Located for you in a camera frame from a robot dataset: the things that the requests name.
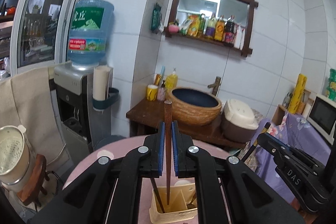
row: yellow soap bottle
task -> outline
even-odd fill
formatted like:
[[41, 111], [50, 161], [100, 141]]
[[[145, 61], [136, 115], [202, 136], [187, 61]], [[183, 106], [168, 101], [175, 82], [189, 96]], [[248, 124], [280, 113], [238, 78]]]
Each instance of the yellow soap bottle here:
[[165, 82], [166, 89], [171, 90], [175, 88], [177, 85], [177, 80], [178, 80], [178, 77], [176, 74], [176, 68], [174, 68], [173, 73], [171, 75], [168, 75], [166, 78], [166, 82]]

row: stacked green containers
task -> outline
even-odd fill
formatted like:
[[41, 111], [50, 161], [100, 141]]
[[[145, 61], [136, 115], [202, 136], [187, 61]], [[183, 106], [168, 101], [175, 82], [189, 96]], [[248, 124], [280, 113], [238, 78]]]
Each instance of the stacked green containers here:
[[336, 101], [336, 70], [330, 69], [329, 84], [325, 95], [333, 101]]

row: pink bowl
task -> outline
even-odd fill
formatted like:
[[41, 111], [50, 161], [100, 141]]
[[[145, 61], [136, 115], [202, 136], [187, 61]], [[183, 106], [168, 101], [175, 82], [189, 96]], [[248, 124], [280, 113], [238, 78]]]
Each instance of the pink bowl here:
[[176, 32], [179, 32], [180, 28], [177, 25], [171, 24], [168, 26], [168, 30], [171, 33], [176, 33]]

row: wooden countertop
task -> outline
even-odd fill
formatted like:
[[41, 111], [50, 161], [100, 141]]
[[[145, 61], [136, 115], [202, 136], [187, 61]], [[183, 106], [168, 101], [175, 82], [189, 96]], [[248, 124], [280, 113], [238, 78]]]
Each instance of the wooden countertop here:
[[[151, 102], [143, 99], [126, 113], [126, 118], [139, 124], [157, 128], [159, 122], [164, 120], [164, 102]], [[234, 148], [244, 148], [246, 145], [245, 143], [232, 142], [222, 136], [220, 115], [210, 124], [205, 126], [191, 126], [178, 122], [178, 128], [181, 133], [187, 134], [193, 139], [207, 143], [230, 146]]]

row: wooden stool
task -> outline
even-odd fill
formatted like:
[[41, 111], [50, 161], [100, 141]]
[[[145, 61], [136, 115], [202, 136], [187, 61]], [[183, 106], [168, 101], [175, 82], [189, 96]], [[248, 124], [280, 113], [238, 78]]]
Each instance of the wooden stool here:
[[21, 200], [23, 205], [27, 206], [30, 203], [34, 202], [36, 206], [41, 207], [38, 196], [40, 191], [44, 195], [47, 195], [47, 191], [43, 188], [42, 184], [44, 179], [46, 179], [46, 181], [49, 181], [49, 177], [45, 173], [46, 167], [47, 160], [45, 156], [37, 154], [33, 173], [31, 174], [29, 181], [23, 187], [23, 189], [16, 194], [16, 196]]

